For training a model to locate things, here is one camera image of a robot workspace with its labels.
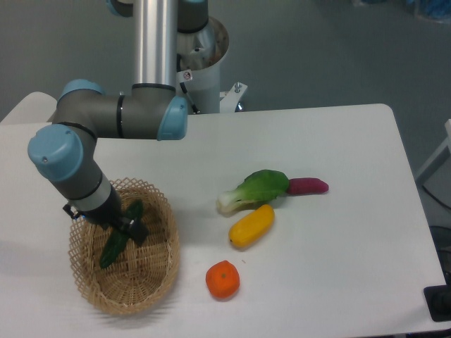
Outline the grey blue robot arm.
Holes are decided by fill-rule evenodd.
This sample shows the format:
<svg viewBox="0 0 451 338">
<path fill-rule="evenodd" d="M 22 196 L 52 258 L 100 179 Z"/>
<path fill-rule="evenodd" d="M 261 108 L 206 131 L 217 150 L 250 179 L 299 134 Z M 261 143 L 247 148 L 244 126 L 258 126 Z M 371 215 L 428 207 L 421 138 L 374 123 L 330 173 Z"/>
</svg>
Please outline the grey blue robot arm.
<svg viewBox="0 0 451 338">
<path fill-rule="evenodd" d="M 73 80 L 58 99 L 51 124 L 30 140 L 27 153 L 39 173 L 66 198 L 65 211 L 128 235 L 148 236 L 124 215 L 121 199 L 94 160 L 100 138 L 179 140 L 188 105 L 176 94 L 177 39 L 203 30 L 206 1 L 109 1 L 109 10 L 135 20 L 135 82 L 130 95 L 107 96 L 96 83 Z"/>
</svg>

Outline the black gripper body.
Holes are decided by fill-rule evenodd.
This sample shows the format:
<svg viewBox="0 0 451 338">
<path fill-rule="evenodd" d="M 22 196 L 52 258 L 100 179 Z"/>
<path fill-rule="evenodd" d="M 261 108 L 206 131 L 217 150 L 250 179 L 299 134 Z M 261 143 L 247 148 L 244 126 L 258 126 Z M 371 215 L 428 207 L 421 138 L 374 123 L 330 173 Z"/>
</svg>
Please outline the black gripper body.
<svg viewBox="0 0 451 338">
<path fill-rule="evenodd" d="M 111 184 L 101 185 L 84 199 L 68 200 L 63 210 L 74 220 L 84 216 L 90 223 L 106 227 L 122 216 L 121 198 Z"/>
</svg>

